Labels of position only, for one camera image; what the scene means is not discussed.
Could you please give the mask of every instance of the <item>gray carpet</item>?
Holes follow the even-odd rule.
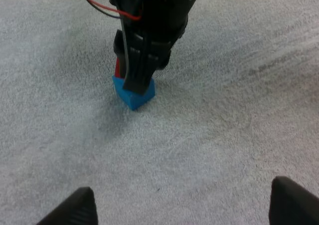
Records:
[[[319,0],[198,0],[137,112],[118,28],[84,0],[0,0],[1,225],[80,186],[102,225],[266,225],[276,175],[319,195]]]

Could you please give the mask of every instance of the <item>robotic arm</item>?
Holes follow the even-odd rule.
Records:
[[[195,1],[110,0],[120,10],[142,15],[137,21],[121,17],[122,31],[117,31],[114,41],[124,89],[144,94],[155,70],[167,66],[171,48],[183,35]]]

